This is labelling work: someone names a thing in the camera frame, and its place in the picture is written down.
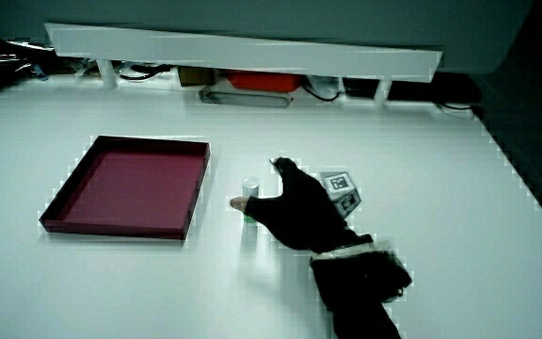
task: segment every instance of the red object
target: red object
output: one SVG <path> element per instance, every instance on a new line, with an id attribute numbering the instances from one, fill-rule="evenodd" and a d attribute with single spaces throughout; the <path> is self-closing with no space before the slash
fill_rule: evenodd
<path id="1" fill-rule="evenodd" d="M 300 87 L 302 75 L 226 71 L 225 76 L 237 89 L 268 90 L 288 93 Z"/>
<path id="2" fill-rule="evenodd" d="M 48 232 L 184 240 L 208 143 L 98 137 L 40 222 Z"/>

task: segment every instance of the black cable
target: black cable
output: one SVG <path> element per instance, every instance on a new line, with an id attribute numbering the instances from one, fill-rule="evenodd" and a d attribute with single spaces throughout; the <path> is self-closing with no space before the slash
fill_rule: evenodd
<path id="1" fill-rule="evenodd" d="M 313 93 L 311 90 L 307 89 L 307 86 L 306 86 L 306 85 L 303 85 L 302 88 L 305 89 L 305 91 L 308 92 L 310 95 L 314 96 L 315 98 L 317 98 L 317 99 L 319 99 L 319 100 L 325 101 L 326 103 L 333 102 L 334 100 L 338 99 L 338 97 L 340 96 L 340 93 L 338 93 L 338 94 L 336 94 L 335 97 L 333 97 L 333 98 L 331 98 L 331 99 L 326 99 L 326 98 L 320 97 L 319 95 Z"/>
<path id="2" fill-rule="evenodd" d="M 471 109 L 471 106 L 467 106 L 467 107 L 454 107 L 454 106 L 451 106 L 451 105 L 447 105 L 447 104 L 444 104 L 444 103 L 434 103 L 436 105 L 441 105 L 443 107 L 447 107 L 447 108 L 450 108 L 450 109 L 454 109 L 454 110 L 468 110 L 468 109 Z"/>

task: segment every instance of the hand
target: hand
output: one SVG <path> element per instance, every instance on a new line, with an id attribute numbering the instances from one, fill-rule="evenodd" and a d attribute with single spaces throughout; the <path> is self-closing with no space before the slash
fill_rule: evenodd
<path id="1" fill-rule="evenodd" d="M 348 229 L 323 186 L 288 158 L 272 162 L 281 176 L 283 193 L 260 199 L 236 197 L 231 207 L 264 225 L 283 245 L 317 253 L 371 241 Z"/>

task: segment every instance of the tray rim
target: tray rim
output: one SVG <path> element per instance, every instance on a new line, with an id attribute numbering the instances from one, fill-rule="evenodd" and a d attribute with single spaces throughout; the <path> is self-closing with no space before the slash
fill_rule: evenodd
<path id="1" fill-rule="evenodd" d="M 94 163 L 97 161 L 101 154 L 107 149 L 114 149 L 114 146 L 127 146 L 130 148 L 138 148 L 156 146 L 162 147 L 174 145 L 175 147 L 184 147 L 189 146 L 188 149 L 183 149 L 187 154 L 196 154 L 201 155 L 202 157 L 202 169 L 199 174 L 199 178 L 196 182 L 196 187 L 194 193 L 192 194 L 189 207 L 187 210 L 187 216 L 183 223 L 181 230 L 170 229 L 170 228 L 160 228 L 160 227 L 150 227 L 150 226 L 127 226 L 127 225 L 106 225 L 106 224 L 97 224 L 98 228 L 104 230 L 102 232 L 87 232 L 85 229 L 88 229 L 89 226 L 93 226 L 93 223 L 88 222 L 73 222 L 73 221 L 63 221 L 59 217 L 63 213 L 64 207 L 67 205 L 68 201 L 71 199 L 73 193 L 79 189 L 79 186 L 84 182 L 89 171 L 93 168 Z M 153 237 L 153 238 L 166 238 L 166 239 L 180 239 L 185 240 L 187 237 L 187 232 L 189 230 L 189 225 L 194 214 L 196 203 L 198 201 L 199 193 L 202 188 L 202 183 L 204 180 L 204 175 L 208 168 L 208 163 L 210 161 L 210 142 L 208 141 L 191 141 L 184 139 L 164 139 L 164 138 L 150 138 L 150 137 L 119 137 L 119 136 L 97 136 L 92 144 L 89 146 L 86 153 L 83 155 L 79 163 L 72 170 L 71 175 L 68 179 L 62 184 L 62 187 L 57 191 L 57 193 L 52 198 L 51 202 L 45 208 L 45 211 L 40 215 L 39 222 L 43 228 L 50 233 L 71 233 L 71 234 L 94 234 L 94 235 L 112 235 L 112 236 L 133 236 L 133 237 Z M 106 232 L 107 229 L 114 228 L 115 230 L 126 229 L 126 233 L 118 232 Z"/>

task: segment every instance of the shelf leg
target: shelf leg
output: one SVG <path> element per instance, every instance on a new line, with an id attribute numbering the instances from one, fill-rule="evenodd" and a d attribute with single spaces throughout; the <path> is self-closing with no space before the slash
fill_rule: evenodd
<path id="1" fill-rule="evenodd" d="M 112 67 L 112 61 L 110 60 L 97 60 L 102 80 L 104 81 L 105 89 L 115 89 L 117 84 L 117 77 L 114 74 L 114 67 Z"/>
<path id="2" fill-rule="evenodd" d="M 388 100 L 388 93 L 391 91 L 392 80 L 381 79 L 375 90 L 374 103 L 376 105 L 384 105 Z"/>

